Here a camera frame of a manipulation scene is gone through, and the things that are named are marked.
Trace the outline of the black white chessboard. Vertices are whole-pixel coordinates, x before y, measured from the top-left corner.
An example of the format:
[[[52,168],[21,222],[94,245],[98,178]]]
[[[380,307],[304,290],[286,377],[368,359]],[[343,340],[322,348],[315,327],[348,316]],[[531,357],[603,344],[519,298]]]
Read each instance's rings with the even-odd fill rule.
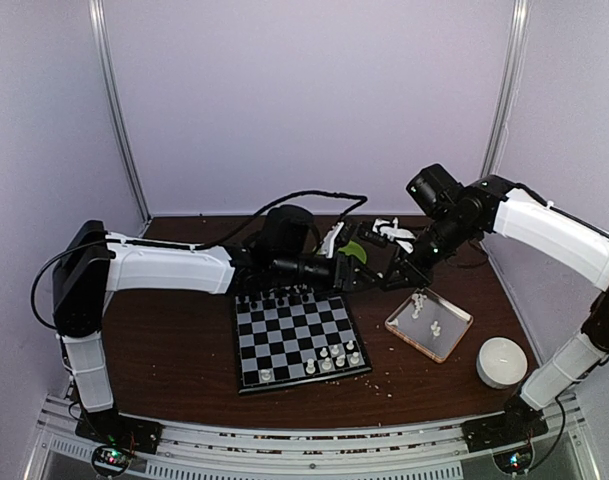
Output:
[[[307,383],[338,380],[350,375],[369,373],[372,363],[357,324],[342,295],[323,295],[302,289],[262,292],[234,298],[233,338],[238,376],[238,393],[255,394],[292,388]],[[348,341],[355,349],[348,351]],[[340,352],[332,355],[330,347]],[[333,362],[323,371],[320,350],[327,348]],[[360,362],[351,365],[349,357],[358,352]],[[335,366],[334,359],[344,355],[345,365]],[[305,372],[309,358],[316,360],[316,372]],[[262,382],[260,371],[270,369],[273,378]]]

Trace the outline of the white chess piece tall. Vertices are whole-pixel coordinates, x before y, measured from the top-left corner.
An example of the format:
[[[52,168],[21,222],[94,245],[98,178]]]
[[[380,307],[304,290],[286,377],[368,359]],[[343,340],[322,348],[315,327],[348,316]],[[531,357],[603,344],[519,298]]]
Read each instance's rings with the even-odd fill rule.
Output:
[[[308,375],[312,375],[316,372],[316,360],[314,358],[309,358],[306,362],[305,372]]]

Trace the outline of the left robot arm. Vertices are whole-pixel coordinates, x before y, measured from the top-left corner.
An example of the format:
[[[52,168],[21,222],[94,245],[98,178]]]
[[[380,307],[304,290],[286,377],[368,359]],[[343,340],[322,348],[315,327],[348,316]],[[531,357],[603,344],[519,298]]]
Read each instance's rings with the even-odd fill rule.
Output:
[[[271,293],[305,287],[353,293],[379,281],[359,258],[343,252],[353,233],[345,221],[325,235],[311,212],[282,205],[239,244],[178,243],[125,236],[88,221],[53,274],[53,321],[70,362],[90,429],[107,444],[128,424],[115,411],[102,322],[110,296],[122,291],[191,291],[210,295]]]

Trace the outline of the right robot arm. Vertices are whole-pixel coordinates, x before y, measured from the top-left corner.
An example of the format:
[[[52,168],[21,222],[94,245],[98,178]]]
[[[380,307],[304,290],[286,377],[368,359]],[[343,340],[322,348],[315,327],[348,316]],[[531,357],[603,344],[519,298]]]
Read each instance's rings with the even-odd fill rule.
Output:
[[[595,227],[546,200],[530,187],[497,175],[468,186],[458,182],[440,164],[422,169],[406,190],[429,217],[430,224],[407,248],[402,248],[385,274],[383,287],[418,288],[433,281],[436,265],[452,257],[469,240],[497,235],[521,250],[531,249],[541,267],[525,269],[536,279],[530,287],[535,303],[545,295],[556,306],[571,298],[556,277],[580,281],[575,293],[595,293],[585,317],[570,339],[534,370],[497,419],[503,440],[519,440],[535,424],[540,411],[568,387],[580,382],[609,358],[609,231]]]

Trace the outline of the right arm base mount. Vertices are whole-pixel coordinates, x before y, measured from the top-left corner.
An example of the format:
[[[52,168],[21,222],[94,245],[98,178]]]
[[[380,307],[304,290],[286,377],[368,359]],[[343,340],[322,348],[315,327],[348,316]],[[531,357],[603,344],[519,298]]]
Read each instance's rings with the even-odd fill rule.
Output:
[[[500,472],[517,476],[525,474],[535,463],[532,441],[548,433],[544,420],[523,423],[498,414],[465,421],[462,433],[470,453],[490,450]]]

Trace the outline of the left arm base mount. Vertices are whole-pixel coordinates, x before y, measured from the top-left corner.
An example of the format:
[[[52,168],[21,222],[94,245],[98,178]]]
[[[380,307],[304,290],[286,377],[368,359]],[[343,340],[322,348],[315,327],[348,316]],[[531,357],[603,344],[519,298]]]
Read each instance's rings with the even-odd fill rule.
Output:
[[[155,454],[161,439],[163,426],[154,421],[120,418],[121,426],[116,433],[102,432],[88,420],[77,422],[78,437],[98,443],[90,457],[91,467],[103,477],[124,474],[138,454]]]

